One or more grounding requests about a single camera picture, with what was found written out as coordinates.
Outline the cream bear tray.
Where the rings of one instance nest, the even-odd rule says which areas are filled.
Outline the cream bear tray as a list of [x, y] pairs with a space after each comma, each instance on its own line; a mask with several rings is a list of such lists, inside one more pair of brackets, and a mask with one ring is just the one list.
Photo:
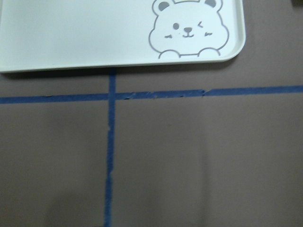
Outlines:
[[0, 70], [228, 61], [246, 41], [241, 0], [3, 0]]

